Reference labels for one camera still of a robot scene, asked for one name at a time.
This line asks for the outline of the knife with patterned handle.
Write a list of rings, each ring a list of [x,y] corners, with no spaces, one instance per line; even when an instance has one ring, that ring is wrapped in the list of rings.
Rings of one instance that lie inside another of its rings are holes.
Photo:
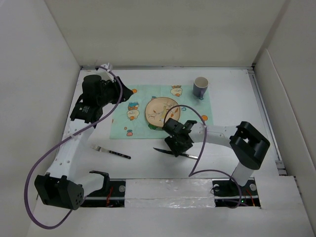
[[[164,153],[164,154],[173,155],[173,156],[175,156],[175,157],[178,157],[178,156],[174,155],[172,151],[168,151],[168,150],[164,150],[164,149],[159,149],[159,148],[154,148],[154,150],[156,150],[156,151],[158,151],[158,152],[161,152],[161,153]],[[179,156],[186,157],[186,158],[191,158],[191,159],[195,159],[195,160],[198,159],[197,156],[193,156],[193,155],[189,155],[189,154],[184,154],[184,153],[180,154]]]

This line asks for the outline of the round bird pattern plate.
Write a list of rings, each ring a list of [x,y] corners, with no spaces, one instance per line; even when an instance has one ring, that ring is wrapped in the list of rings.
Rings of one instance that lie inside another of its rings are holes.
[[[156,127],[163,127],[163,122],[172,118],[176,121],[181,116],[178,103],[172,98],[157,97],[152,99],[145,108],[146,121]]]

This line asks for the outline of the green cartoon print cloth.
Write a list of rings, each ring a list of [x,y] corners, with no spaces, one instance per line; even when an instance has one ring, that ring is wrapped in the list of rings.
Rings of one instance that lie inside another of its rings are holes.
[[[161,127],[149,124],[145,118],[147,104],[157,97],[168,97],[175,100],[180,108],[179,122],[187,120],[201,122],[200,118],[187,107],[195,109],[207,125],[213,124],[213,115],[209,95],[206,92],[203,100],[193,95],[190,85],[131,85],[133,95],[114,111],[112,119],[111,139],[163,139],[167,134]]]

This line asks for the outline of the fork with black handle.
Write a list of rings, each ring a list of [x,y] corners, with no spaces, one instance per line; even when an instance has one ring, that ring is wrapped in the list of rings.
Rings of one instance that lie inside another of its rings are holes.
[[[94,145],[94,144],[92,144],[90,147],[92,149],[98,151],[98,152],[110,153],[110,154],[115,155],[115,156],[119,156],[119,157],[126,158],[126,159],[131,159],[131,156],[128,156],[128,155],[125,155],[125,154],[122,154],[122,153],[118,153],[118,152],[115,152],[115,151],[112,151],[112,150],[108,150],[108,149],[105,149],[103,147],[100,147],[100,146],[97,146],[97,145]]]

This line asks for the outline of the purple mug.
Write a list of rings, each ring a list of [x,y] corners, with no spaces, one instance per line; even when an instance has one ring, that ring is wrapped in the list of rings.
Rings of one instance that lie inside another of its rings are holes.
[[[203,100],[204,94],[208,89],[209,82],[204,77],[198,77],[194,80],[193,95],[200,100]]]

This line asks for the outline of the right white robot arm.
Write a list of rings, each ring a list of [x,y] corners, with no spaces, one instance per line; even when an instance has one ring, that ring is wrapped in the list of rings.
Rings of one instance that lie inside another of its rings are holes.
[[[268,139],[247,121],[236,126],[206,126],[195,120],[182,124],[170,118],[162,129],[168,134],[165,143],[175,157],[186,152],[194,143],[205,142],[232,149],[238,164],[228,188],[235,195],[246,189],[248,179],[255,170],[260,169],[270,147]]]

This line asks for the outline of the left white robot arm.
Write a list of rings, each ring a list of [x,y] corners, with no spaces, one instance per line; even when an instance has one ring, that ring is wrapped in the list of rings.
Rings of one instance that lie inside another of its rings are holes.
[[[60,146],[54,162],[45,175],[35,178],[35,188],[43,204],[76,210],[91,193],[100,196],[110,191],[109,174],[90,171],[77,179],[77,163],[86,142],[100,121],[103,107],[127,101],[133,92],[119,77],[103,80],[100,75],[88,75],[70,115],[69,141]]]

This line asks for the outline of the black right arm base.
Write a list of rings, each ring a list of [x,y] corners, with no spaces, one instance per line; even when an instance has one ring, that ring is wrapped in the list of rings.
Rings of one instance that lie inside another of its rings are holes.
[[[213,179],[210,192],[214,195],[215,207],[236,207],[239,199],[241,207],[260,207],[257,185],[254,179],[249,179],[245,186],[237,185],[230,179]]]

